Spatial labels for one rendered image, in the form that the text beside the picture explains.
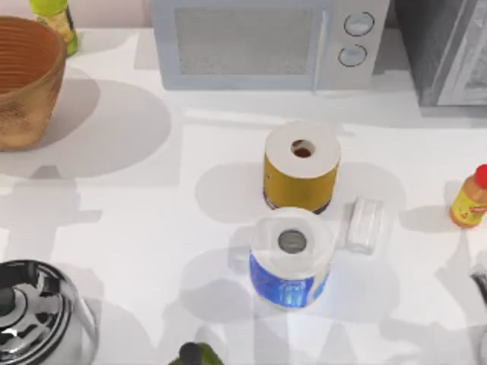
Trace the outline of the yellow-wrapped paper roll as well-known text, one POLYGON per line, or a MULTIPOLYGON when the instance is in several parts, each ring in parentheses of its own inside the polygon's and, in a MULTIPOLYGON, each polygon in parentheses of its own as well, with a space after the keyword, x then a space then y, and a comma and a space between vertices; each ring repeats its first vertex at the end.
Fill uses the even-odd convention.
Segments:
POLYGON ((338 139, 324 124, 296 121, 273 129, 263 160, 267 205, 322 213, 332 200, 340 161, 338 139))

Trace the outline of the blue-wrapped paper roll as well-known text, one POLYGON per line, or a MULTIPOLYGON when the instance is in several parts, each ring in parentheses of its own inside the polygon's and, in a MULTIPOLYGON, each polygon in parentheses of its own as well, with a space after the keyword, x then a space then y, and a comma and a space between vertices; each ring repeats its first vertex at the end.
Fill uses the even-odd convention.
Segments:
POLYGON ((305 308, 322 294, 334 252, 333 235, 318 215, 303 208, 278 208, 253 229, 250 280, 270 303, 305 308))

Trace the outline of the clear glass cup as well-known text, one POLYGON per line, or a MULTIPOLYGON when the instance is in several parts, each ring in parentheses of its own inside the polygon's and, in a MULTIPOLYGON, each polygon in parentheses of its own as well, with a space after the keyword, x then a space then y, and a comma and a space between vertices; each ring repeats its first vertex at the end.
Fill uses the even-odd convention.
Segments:
POLYGON ((351 252, 371 256, 380 236, 384 203, 380 200, 358 197, 345 238, 345 248, 351 252))

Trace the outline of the pale microwave oven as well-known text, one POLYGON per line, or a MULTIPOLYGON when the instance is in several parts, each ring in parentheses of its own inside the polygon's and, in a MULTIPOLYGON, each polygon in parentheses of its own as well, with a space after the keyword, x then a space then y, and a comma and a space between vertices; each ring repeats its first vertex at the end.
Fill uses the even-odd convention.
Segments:
POLYGON ((390 0, 150 0, 162 83, 169 90, 311 90, 322 12, 328 15, 322 90, 369 85, 390 0), (370 13, 373 29, 350 36, 350 14, 370 13), (363 46, 363 64, 338 61, 363 46))

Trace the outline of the microwave knob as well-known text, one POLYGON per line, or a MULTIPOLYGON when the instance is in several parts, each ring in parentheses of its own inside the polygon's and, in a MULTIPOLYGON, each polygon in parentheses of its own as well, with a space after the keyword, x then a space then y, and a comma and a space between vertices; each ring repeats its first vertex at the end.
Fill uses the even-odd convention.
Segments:
POLYGON ((374 17, 368 12, 350 14, 344 21, 344 30, 352 37, 362 37, 373 29, 374 23, 374 17))
POLYGON ((346 68, 354 68, 364 63, 368 57, 368 51, 361 45, 354 44, 344 47, 338 54, 338 61, 346 68))

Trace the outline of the orange bottle with red cap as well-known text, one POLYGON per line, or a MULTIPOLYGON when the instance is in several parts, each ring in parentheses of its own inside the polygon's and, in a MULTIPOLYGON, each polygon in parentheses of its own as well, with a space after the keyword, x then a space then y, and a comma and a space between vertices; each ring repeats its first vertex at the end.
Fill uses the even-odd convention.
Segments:
POLYGON ((487 163, 479 165, 450 205, 451 220, 462 228, 478 226, 487 214, 487 163))

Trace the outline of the brown woven basket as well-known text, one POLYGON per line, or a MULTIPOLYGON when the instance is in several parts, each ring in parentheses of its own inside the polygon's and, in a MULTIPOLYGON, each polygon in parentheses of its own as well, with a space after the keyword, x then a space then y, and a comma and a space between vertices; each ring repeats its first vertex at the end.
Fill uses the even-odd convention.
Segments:
POLYGON ((45 24, 0 16, 0 151, 34 146, 53 115, 67 50, 45 24))

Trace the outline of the yellow-green bottle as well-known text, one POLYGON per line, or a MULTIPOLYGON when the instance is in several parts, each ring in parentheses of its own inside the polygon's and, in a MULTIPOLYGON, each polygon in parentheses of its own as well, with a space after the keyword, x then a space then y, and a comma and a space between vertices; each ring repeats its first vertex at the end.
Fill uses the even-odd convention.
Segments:
POLYGON ((78 51, 78 35, 68 0, 29 0, 36 21, 52 28, 64 39, 68 56, 78 51))

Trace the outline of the shiny metal object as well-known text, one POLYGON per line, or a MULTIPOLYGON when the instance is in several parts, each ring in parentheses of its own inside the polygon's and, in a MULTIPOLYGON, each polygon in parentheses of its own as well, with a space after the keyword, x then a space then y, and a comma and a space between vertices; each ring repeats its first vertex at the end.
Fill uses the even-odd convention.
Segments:
POLYGON ((487 306, 487 268, 485 268, 483 265, 476 265, 473 267, 469 276, 475 282, 482 299, 487 306))

